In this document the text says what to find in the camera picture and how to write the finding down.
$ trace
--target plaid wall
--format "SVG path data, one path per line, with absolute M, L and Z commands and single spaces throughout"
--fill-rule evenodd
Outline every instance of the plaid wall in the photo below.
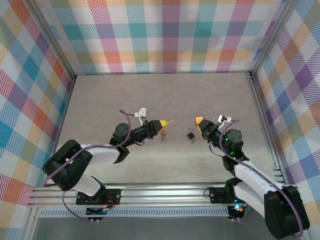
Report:
M 77 74 L 247 72 L 286 0 L 37 0 Z
M 320 0 L 299 1 L 258 78 L 286 175 L 320 239 Z
M 72 82 L 22 0 L 0 1 L 0 240 L 18 238 Z

